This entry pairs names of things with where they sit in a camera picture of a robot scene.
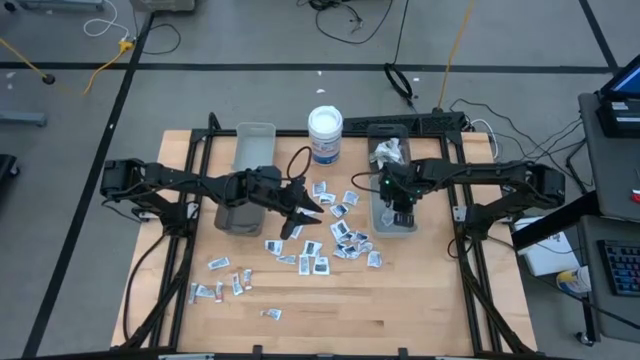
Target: table leg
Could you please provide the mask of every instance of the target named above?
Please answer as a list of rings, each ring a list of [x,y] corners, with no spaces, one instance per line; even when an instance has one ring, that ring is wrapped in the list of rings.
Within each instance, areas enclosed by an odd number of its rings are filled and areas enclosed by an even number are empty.
[[[511,234],[513,246],[516,250],[529,247],[575,225],[583,215],[601,215],[595,190]]]

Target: concrete floor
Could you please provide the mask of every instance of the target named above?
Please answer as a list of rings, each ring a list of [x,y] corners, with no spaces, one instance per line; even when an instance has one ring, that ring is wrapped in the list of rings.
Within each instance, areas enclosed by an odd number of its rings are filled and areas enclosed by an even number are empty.
[[[128,1],[112,0],[118,22],[133,32]],[[605,38],[620,65],[640,52],[633,36],[640,3],[589,0]],[[363,37],[381,18],[385,0],[353,3],[365,19]],[[464,0],[412,1],[400,46],[399,64],[443,65],[463,17]],[[333,104],[345,117],[409,113],[378,71],[251,71],[250,64],[380,64],[393,59],[404,0],[396,1],[379,33],[360,46],[325,38],[315,29],[314,12],[295,1],[201,1],[194,14],[161,15],[154,25],[171,23],[182,34],[172,54],[143,55],[145,63],[248,64],[243,71],[138,70],[133,78],[109,148],[109,158],[156,158],[163,131],[203,127],[214,111],[223,127],[242,121],[268,121],[279,128],[304,128],[318,105]],[[123,32],[112,29],[89,38],[82,24],[96,14],[44,9],[0,12],[0,36],[37,62],[106,62],[117,51]],[[105,18],[112,16],[107,7]],[[144,14],[138,14],[140,25]],[[348,35],[348,13],[332,10],[322,24]],[[151,33],[145,47],[171,47],[175,35],[166,28]],[[120,60],[123,64],[130,53]],[[0,50],[0,62],[12,62]],[[607,63],[578,0],[477,1],[455,64],[504,66],[606,67]],[[0,208],[0,358],[19,357],[40,307],[53,268],[78,205],[98,143],[112,111],[124,71],[99,75],[93,90],[80,96],[91,72],[50,70],[65,87],[46,87],[35,73],[0,67],[0,108],[43,111],[46,128],[0,127],[0,153],[20,158],[22,175]],[[9,79],[5,75],[15,73]],[[439,94],[442,73],[406,73],[420,112],[429,112]],[[577,96],[601,87],[608,74],[452,73],[444,106],[462,97],[485,102],[513,119],[536,141],[577,119]],[[325,93],[318,94],[318,89]],[[487,120],[498,133],[532,144],[504,121],[478,107],[459,104],[472,119]],[[582,138],[576,130],[558,147]],[[519,159],[516,144],[498,137],[500,160]],[[567,151],[555,155],[560,164]],[[590,178],[588,155],[575,158]],[[568,198],[579,192],[568,183]],[[99,206],[93,197],[67,276],[40,346],[39,355],[108,348],[131,261],[137,227]],[[634,358],[640,346],[604,339],[594,348],[578,344],[572,333],[583,330],[581,306],[523,276],[540,350],[555,356],[586,359]]]

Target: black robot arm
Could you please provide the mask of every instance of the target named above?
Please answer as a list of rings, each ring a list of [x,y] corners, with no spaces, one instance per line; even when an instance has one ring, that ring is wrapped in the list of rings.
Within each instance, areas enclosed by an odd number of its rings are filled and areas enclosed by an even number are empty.
[[[281,187],[282,180],[290,182]],[[160,218],[165,232],[185,236],[185,223],[191,216],[182,206],[157,194],[171,189],[206,196],[216,204],[229,208],[248,202],[277,211],[287,220],[280,237],[287,239],[298,225],[319,224],[320,220],[297,211],[298,207],[324,212],[309,197],[305,178],[283,179],[275,166],[237,171],[220,177],[207,177],[171,169],[159,163],[144,163],[138,159],[110,160],[104,164],[100,194],[106,202],[130,200],[137,205],[132,210],[139,218],[154,214]]]
[[[515,191],[486,205],[454,208],[467,235],[487,238],[491,225],[506,216],[536,207],[552,209],[564,204],[564,175],[533,162],[452,164],[443,159],[414,160],[409,165],[386,163],[381,170],[380,198],[396,211],[394,223],[413,226],[413,205],[425,194],[453,184],[508,185]]]

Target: wooden table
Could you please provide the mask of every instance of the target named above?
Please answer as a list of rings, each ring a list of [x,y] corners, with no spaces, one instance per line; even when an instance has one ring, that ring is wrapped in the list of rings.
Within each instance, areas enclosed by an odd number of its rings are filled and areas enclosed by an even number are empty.
[[[158,161],[182,169],[189,136],[189,131],[165,132]],[[463,139],[469,162],[492,161],[486,134],[465,133]],[[235,143],[235,137],[213,139],[209,176],[231,171]],[[307,138],[278,138],[275,165],[286,169],[293,153],[304,145],[308,145]],[[411,139],[410,146],[414,159],[441,157],[437,140]],[[341,199],[346,190],[355,190],[350,183],[351,175],[367,171],[365,159],[366,138],[344,138],[338,163],[330,167],[313,164],[307,173],[307,186],[326,180],[328,191]],[[304,161],[300,160],[294,168],[302,167]],[[199,168],[198,161],[194,168]],[[366,177],[359,180],[367,182]],[[498,186],[477,185],[472,190],[478,203],[488,203],[500,196]],[[351,229],[372,234],[368,214],[372,194],[357,192],[358,205],[345,219]],[[166,197],[177,199],[177,193],[167,192]],[[283,255],[300,254],[305,240],[321,241],[324,244],[321,253],[330,257],[331,275],[299,276],[297,265],[276,262],[264,249],[264,240],[279,237],[284,221],[280,215],[267,213],[259,237],[229,236],[214,227],[217,205],[205,199],[189,282],[215,288],[216,281],[222,280],[225,300],[217,304],[212,299],[198,298],[197,304],[185,305],[178,351],[250,353],[253,345],[263,345],[265,353],[393,355],[399,347],[406,347],[410,355],[472,355],[460,271],[457,261],[446,251],[453,238],[449,206],[446,191],[431,193],[415,207],[419,230],[414,235],[407,239],[374,237],[372,242],[383,258],[379,269],[367,267],[366,256],[357,260],[331,256],[335,241],[329,225],[336,219],[327,208],[320,216],[321,225],[306,226],[298,240],[285,242]],[[132,266],[160,233],[158,222],[141,226]],[[504,225],[494,225],[490,234],[511,242]],[[494,303],[522,341],[535,349],[513,251],[494,242],[486,241],[483,245]],[[157,300],[167,246],[165,241],[156,249],[135,278],[129,332],[135,330]],[[208,270],[209,261],[223,256],[230,258],[231,266]],[[253,269],[254,288],[233,296],[228,286],[231,275],[242,273],[245,268]],[[484,311],[477,301],[476,307],[483,347],[490,349]],[[280,321],[260,317],[260,310],[268,308],[282,309]],[[161,344],[167,343],[173,311],[170,305]],[[122,310],[113,335],[114,345],[123,342],[121,321]]]

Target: small packet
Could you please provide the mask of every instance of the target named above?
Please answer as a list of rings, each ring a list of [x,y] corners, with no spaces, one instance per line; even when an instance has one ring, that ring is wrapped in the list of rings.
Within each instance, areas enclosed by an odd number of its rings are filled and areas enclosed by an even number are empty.
[[[267,311],[260,311],[260,316],[269,316],[276,320],[280,320],[280,316],[282,316],[282,310],[280,309],[269,309]]]
[[[251,269],[244,269],[244,289],[251,290],[253,286],[251,285]]]
[[[337,217],[338,219],[340,219],[341,217],[343,217],[349,212],[349,208],[342,204],[333,205],[332,207],[329,208],[329,210],[331,210],[331,213],[333,214],[333,216]]]
[[[300,255],[300,266],[298,267],[299,275],[310,275],[311,267],[309,265],[309,257],[306,255]]]
[[[302,255],[304,256],[318,256],[322,243],[317,241],[307,240],[304,242],[304,249],[302,249]]]
[[[282,244],[282,240],[265,240],[264,248],[273,255],[280,256],[280,254],[282,253]]]
[[[353,191],[345,191],[342,202],[356,206],[356,204],[358,203],[358,199],[360,199],[360,196],[358,194],[354,193]]]
[[[223,257],[220,259],[215,259],[209,263],[209,270],[217,270],[223,268],[225,266],[231,265],[228,257]]]
[[[313,264],[313,275],[329,275],[330,273],[329,258],[326,256],[316,257],[316,262]]]
[[[333,205],[333,203],[336,201],[336,196],[333,194],[324,193],[320,195],[318,200],[320,201],[320,205]]]
[[[300,236],[300,233],[302,232],[302,225],[298,225],[295,228],[293,228],[293,232],[291,233],[291,236],[289,236],[290,238],[294,238],[294,239],[298,239],[298,237]]]
[[[242,285],[240,285],[240,275],[238,275],[238,273],[233,274],[231,289],[233,290],[234,296],[238,296],[244,292]]]
[[[358,242],[360,244],[362,244],[363,242],[369,240],[369,235],[365,234],[365,233],[361,233],[360,231],[356,231],[355,235],[354,235],[354,242]]]
[[[380,221],[382,221],[382,223],[384,224],[384,226],[389,227],[391,225],[393,225],[393,216],[395,215],[395,211],[386,208],[384,210],[384,212],[382,213],[382,217],[380,218]]]
[[[198,289],[198,283],[191,283],[189,288],[189,304],[196,303],[196,290]]]
[[[363,253],[363,252],[369,252],[373,250],[373,244],[370,242],[364,242],[361,244],[358,244],[358,252],[359,253]]]
[[[222,287],[224,286],[224,284],[222,283],[222,281],[218,281],[218,284],[216,284],[216,302],[222,302]]]
[[[372,251],[369,253],[369,256],[367,257],[367,266],[376,268],[382,266],[382,256],[380,256],[379,251]]]
[[[198,288],[196,289],[196,296],[214,298],[216,297],[216,292],[204,285],[198,285]]]
[[[346,259],[347,258],[347,254],[345,254],[344,251],[342,251],[342,249],[335,249],[333,251],[333,256],[339,257],[340,259]]]
[[[347,256],[347,259],[357,259],[360,256],[358,249],[354,245],[347,246],[342,251]]]
[[[295,255],[278,256],[276,258],[276,261],[281,262],[281,263],[285,263],[285,264],[289,264],[289,265],[295,265],[296,264],[296,256]]]
[[[345,236],[349,232],[349,227],[344,220],[340,220],[335,224],[331,224],[329,228],[331,229],[331,233],[336,240]]]
[[[311,192],[313,196],[320,196],[327,192],[327,182],[322,181],[319,183],[315,183],[311,186]]]

